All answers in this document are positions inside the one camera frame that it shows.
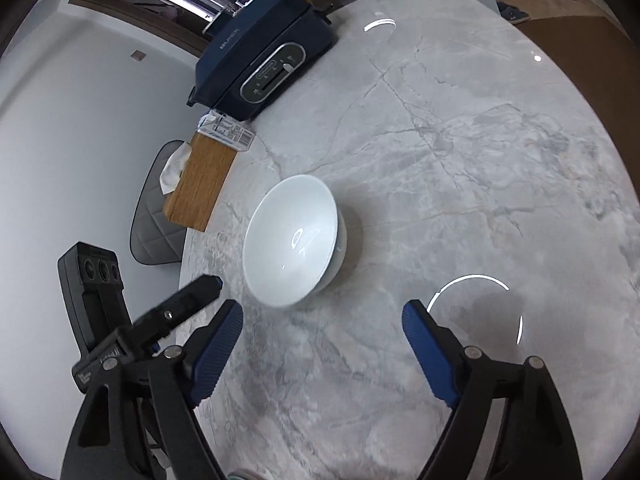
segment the screw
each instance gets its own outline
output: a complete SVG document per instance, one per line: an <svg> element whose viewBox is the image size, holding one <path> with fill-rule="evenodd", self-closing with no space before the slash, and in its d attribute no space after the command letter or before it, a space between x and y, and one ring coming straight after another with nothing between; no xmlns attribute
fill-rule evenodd
<svg viewBox="0 0 640 480"><path fill-rule="evenodd" d="M542 368L545 367L545 362L537 355L532 355L529 358L529 365L531 366L531 368L535 368L536 370L542 370Z"/></svg>
<svg viewBox="0 0 640 480"><path fill-rule="evenodd" d="M175 359L182 353L180 345L171 345L164 349L164 357L167 359Z"/></svg>
<svg viewBox="0 0 640 480"><path fill-rule="evenodd" d="M105 370L113 370L118 366L118 360L115 357L109 357L102 362L102 368Z"/></svg>
<svg viewBox="0 0 640 480"><path fill-rule="evenodd" d="M469 359L479 359L482 357L482 350L477 346L468 346L465 348L465 355Z"/></svg>

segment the white bowl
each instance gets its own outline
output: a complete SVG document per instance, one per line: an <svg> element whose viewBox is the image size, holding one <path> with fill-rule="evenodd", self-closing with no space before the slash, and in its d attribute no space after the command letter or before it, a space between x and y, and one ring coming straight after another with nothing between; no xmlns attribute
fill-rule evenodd
<svg viewBox="0 0 640 480"><path fill-rule="evenodd" d="M242 268L251 293L268 306L288 306L325 288L346 250L344 219L329 188L296 175L262 199L249 222Z"/></svg>

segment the marble table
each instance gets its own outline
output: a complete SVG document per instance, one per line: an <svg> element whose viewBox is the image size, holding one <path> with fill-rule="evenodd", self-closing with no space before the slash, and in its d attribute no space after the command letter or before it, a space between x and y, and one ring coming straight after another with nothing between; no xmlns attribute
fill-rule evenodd
<svg viewBox="0 0 640 480"><path fill-rule="evenodd" d="M380 18L396 26L364 32ZM640 208L609 136L544 52L475 0L359 0L332 19L337 44L255 120L207 232L186 240L181 285L220 275L245 312L197 411L221 467L414 480L449 410L402 306L486 274L510 290L466 280L432 315L492 358L540 355L584 477L602 478L640 411ZM298 173L334 192L348 250L326 290L271 309L244 284L242 241L265 193ZM483 478L499 416L470 478Z"/></svg>

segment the tissue packet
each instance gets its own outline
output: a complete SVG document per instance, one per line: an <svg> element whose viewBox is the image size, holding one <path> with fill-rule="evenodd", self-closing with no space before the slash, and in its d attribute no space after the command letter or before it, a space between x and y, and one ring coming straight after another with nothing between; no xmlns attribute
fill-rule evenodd
<svg viewBox="0 0 640 480"><path fill-rule="evenodd" d="M198 123L198 133L221 142L225 146L245 152L254 140L254 133L234 118L216 110L210 110Z"/></svg>

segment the bowl rim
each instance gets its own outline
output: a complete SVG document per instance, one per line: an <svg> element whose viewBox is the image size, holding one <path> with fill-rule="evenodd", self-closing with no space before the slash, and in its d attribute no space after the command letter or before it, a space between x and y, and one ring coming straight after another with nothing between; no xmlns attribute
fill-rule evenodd
<svg viewBox="0 0 640 480"><path fill-rule="evenodd" d="M255 288L251 286L250 279L249 279L248 274L246 272L246 240L247 240L247 235L249 234L249 231L251 230L251 226L254 223L255 216L257 215L258 211L260 210L260 207L262 206L262 204L265 202L265 200L268 199L269 195L271 193L273 193L279 186L283 186L283 185L285 185L286 183L288 183L291 180L309 180L309 181L312 181L315 184L319 184L320 187L322 187L326 191L326 193L329 195L329 197L331 197L333 210L334 210L334 222L333 222L333 231L334 231L333 238L334 238L334 240L332 242L332 248L328 252L328 256L326 258L326 261L322 265L322 271L315 278L315 282L311 286L311 288L309 288L309 290L305 294L302 294L300 297L295 297L293 300L286 301L285 303L273 303L273 301L265 301L265 299L263 297L261 297L259 294L255 293ZM277 183L275 186L273 186L267 192L267 194L262 198L262 200L260 200L260 203L258 204L258 207L255 208L254 214L251 216L251 220L249 221L249 225L247 226L247 229L246 229L246 231L244 233L244 241L242 242L242 272L244 273L244 281L247 284L247 287L249 288L249 291L251 292L251 294L253 295L253 297L256 300L258 300L258 301L260 301L260 303L262 303L262 304L264 304L266 306L270 306L270 307L281 308L281 307L290 306L290 305L293 305L295 303L298 303L299 301L303 300L304 298L306 298L309 294L311 294L313 292L313 290L316 288L316 285L320 282L320 280L324 276L326 270L329 267L329 263L331 262L331 258L334 255L335 244L337 242L337 239L338 239L338 206L337 206L337 204L335 202L334 194L331 192L331 190L329 189L327 184L325 184L318 177L313 176L313 175L309 175L309 174L297 174L297 175L290 176L289 178L286 178L285 180L281 180L279 183Z"/></svg>

